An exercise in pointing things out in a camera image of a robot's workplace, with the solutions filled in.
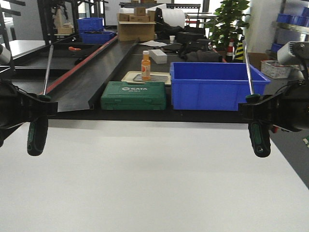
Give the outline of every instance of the white paper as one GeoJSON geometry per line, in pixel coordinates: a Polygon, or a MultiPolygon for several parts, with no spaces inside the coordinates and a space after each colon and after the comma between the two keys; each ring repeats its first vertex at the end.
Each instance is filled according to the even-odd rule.
{"type": "Polygon", "coordinates": [[[161,43],[161,42],[156,42],[156,41],[150,40],[148,42],[141,43],[141,45],[146,45],[146,46],[150,46],[150,47],[163,47],[163,46],[167,45],[167,43],[161,43]]]}

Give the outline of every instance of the green tool case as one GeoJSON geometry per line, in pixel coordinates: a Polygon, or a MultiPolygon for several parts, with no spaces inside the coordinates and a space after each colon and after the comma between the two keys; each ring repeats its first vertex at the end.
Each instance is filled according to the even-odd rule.
{"type": "Polygon", "coordinates": [[[164,82],[128,84],[110,81],[102,96],[102,110],[165,110],[166,91],[164,82]]]}

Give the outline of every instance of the blue storage bin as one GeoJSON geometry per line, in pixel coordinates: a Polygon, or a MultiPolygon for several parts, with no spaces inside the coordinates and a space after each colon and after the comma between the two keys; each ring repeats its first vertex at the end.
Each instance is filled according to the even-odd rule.
{"type": "Polygon", "coordinates": [[[103,18],[81,18],[77,19],[79,31],[100,31],[104,29],[103,18]]]}
{"type": "Polygon", "coordinates": [[[290,23],[291,15],[290,14],[278,14],[277,22],[278,23],[290,23]]]}
{"type": "Polygon", "coordinates": [[[303,13],[301,15],[308,17],[309,16],[309,8],[308,7],[304,7],[303,13]]]}
{"type": "Polygon", "coordinates": [[[309,17],[306,17],[304,27],[309,28],[309,17]]]}
{"type": "Polygon", "coordinates": [[[298,16],[297,21],[296,21],[296,25],[304,26],[306,19],[307,19],[307,17],[305,17],[305,16],[298,16]]]}
{"type": "Polygon", "coordinates": [[[97,33],[81,34],[83,43],[86,44],[104,44],[115,36],[113,31],[98,31],[97,33]]]}
{"type": "Polygon", "coordinates": [[[282,48],[284,44],[279,44],[279,43],[273,43],[271,46],[271,51],[273,52],[278,52],[280,48],[282,48]]]}
{"type": "MultiPolygon", "coordinates": [[[[175,110],[237,111],[250,94],[245,63],[174,62],[170,65],[172,105],[175,110]]],[[[270,83],[251,66],[255,93],[270,83]]]]}
{"type": "Polygon", "coordinates": [[[298,26],[304,26],[306,19],[307,19],[307,17],[305,17],[305,16],[293,15],[291,17],[290,24],[294,24],[294,25],[298,25],[298,26]]]}

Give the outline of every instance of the green leaves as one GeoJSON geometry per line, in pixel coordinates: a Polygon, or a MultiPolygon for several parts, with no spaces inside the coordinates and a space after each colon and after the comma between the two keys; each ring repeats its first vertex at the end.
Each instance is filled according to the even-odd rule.
{"type": "Polygon", "coordinates": [[[244,14],[250,3],[248,0],[223,0],[221,6],[215,10],[216,19],[212,19],[206,28],[210,28],[212,39],[216,46],[227,46],[230,38],[238,42],[240,35],[243,35],[243,28],[249,27],[249,23],[243,18],[249,14],[244,14]]]}

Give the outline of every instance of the red stripe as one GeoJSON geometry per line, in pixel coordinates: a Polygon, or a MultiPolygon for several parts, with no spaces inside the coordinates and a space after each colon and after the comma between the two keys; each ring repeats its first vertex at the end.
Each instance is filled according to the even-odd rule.
{"type": "Polygon", "coordinates": [[[74,66],[71,70],[67,71],[65,74],[63,74],[61,77],[56,79],[46,90],[46,94],[48,94],[50,91],[55,89],[57,86],[59,86],[62,82],[64,82],[66,79],[68,79],[73,73],[75,73],[77,70],[79,70],[81,67],[83,67],[88,61],[90,61],[96,54],[98,54],[103,48],[105,48],[107,45],[109,45],[111,42],[116,40],[118,36],[116,35],[111,40],[107,41],[105,44],[103,44],[101,47],[99,47],[96,51],[91,53],[86,59],[84,59],[82,62],[74,66]]]}

